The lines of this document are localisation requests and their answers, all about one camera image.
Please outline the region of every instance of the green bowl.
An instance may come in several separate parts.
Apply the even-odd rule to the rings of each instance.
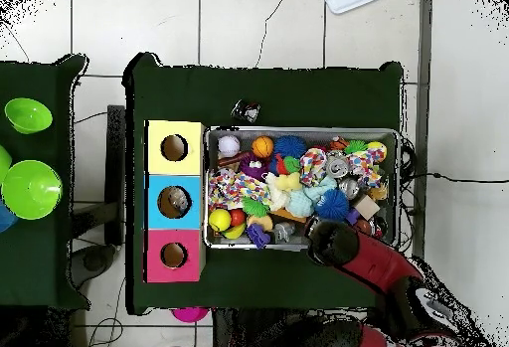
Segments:
[[[5,175],[7,174],[9,167],[11,167],[11,163],[12,163],[11,155],[2,145],[0,145],[0,185],[4,181]]]
[[[14,128],[25,134],[40,132],[50,127],[52,113],[41,102],[30,98],[14,98],[5,105],[5,115]]]
[[[59,204],[62,181],[41,161],[20,161],[12,166],[2,184],[7,208],[20,219],[37,220],[48,216]]]

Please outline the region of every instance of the green cloth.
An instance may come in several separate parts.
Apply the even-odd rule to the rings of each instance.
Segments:
[[[86,57],[70,56],[53,65],[0,63],[0,144],[13,164],[40,160],[61,177],[60,204],[44,219],[19,220],[0,234],[0,305],[47,305],[87,308],[87,301],[68,280],[72,238],[72,90]],[[53,114],[52,125],[31,135],[14,130],[3,107],[12,98],[28,97]]]
[[[127,114],[133,120],[128,128],[134,133],[134,210],[127,214],[128,219],[134,219],[133,244],[127,246],[128,310],[139,313],[150,306],[197,305],[374,306],[375,296],[370,290],[333,269],[315,265],[306,252],[208,250],[199,282],[143,282],[143,120],[249,125],[230,116],[233,106],[243,98],[261,105],[255,123],[260,126],[399,129],[402,75],[396,63],[380,70],[228,70],[165,68],[158,65],[154,55],[136,56],[123,80]]]

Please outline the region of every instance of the yellow cube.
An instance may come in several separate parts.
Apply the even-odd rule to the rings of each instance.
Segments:
[[[148,125],[148,172],[152,175],[200,176],[203,132],[200,122],[145,120]]]

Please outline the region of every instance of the pink bowl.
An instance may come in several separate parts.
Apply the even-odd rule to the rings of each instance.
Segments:
[[[208,308],[188,307],[172,309],[173,316],[182,322],[198,322],[209,313]]]

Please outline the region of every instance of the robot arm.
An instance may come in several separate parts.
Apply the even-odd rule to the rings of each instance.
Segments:
[[[398,347],[464,347],[461,328],[473,321],[454,317],[453,302],[442,300],[432,271],[429,282],[422,265],[417,268],[390,246],[343,223],[313,218],[306,237],[316,263],[333,266],[385,299],[385,329],[391,337],[363,326],[363,338],[378,338],[380,347],[393,347],[391,338]]]

